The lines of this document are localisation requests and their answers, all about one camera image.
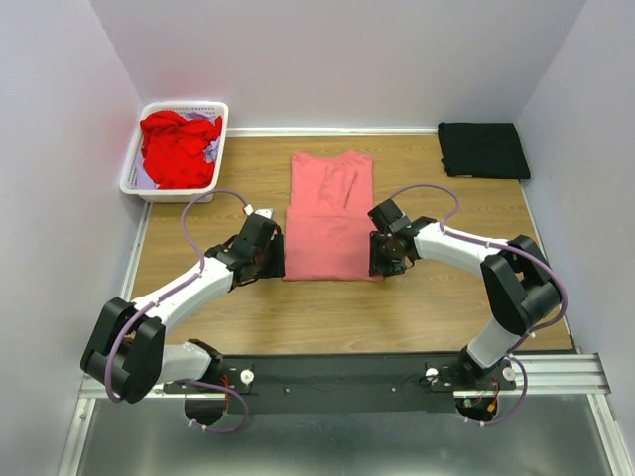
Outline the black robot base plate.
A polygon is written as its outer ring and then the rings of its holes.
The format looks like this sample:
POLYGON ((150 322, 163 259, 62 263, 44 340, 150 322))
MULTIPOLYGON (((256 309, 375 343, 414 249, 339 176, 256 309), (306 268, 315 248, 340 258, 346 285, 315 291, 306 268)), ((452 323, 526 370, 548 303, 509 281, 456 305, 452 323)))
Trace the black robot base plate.
POLYGON ((224 416, 454 413, 463 399, 473 417, 491 420, 490 406, 516 389, 521 372, 504 359, 475 371, 452 352, 226 356, 212 374, 230 395, 215 402, 209 388, 166 384, 168 395, 186 397, 188 417, 217 422, 224 416))

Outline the pink t shirt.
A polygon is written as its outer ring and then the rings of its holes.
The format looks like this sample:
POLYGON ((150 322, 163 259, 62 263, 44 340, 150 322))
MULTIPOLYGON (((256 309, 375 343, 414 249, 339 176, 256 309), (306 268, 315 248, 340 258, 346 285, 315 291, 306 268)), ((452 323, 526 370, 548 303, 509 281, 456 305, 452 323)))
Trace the pink t shirt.
POLYGON ((293 154, 285 228, 287 281, 378 280, 369 275, 374 226, 367 213, 374 206, 373 191, 369 155, 293 154))

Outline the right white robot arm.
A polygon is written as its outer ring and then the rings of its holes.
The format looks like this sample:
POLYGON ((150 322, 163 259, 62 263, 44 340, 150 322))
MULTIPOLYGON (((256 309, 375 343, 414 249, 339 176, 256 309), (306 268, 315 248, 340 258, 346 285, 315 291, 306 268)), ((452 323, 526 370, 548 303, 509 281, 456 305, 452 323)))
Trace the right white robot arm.
POLYGON ((551 267, 535 241, 520 235, 511 241, 459 232, 428 217, 412 221, 391 200, 368 213, 369 275, 402 275, 418 260, 442 262, 482 279, 491 318, 441 375, 470 389, 481 387, 506 354, 537 324, 566 303, 551 267))

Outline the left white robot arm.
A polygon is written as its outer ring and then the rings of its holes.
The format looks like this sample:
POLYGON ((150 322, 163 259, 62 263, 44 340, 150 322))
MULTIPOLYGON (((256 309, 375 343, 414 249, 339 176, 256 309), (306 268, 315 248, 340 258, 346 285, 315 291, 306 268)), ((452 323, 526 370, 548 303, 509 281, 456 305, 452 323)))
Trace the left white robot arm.
POLYGON ((166 337, 210 301, 258 280, 282 278, 284 235, 271 209, 249 214, 238 234, 208 249, 203 262, 158 290, 102 308, 80 359, 80 369, 115 400, 134 404, 157 384, 187 380, 212 390, 222 356, 192 339, 168 345, 166 337))

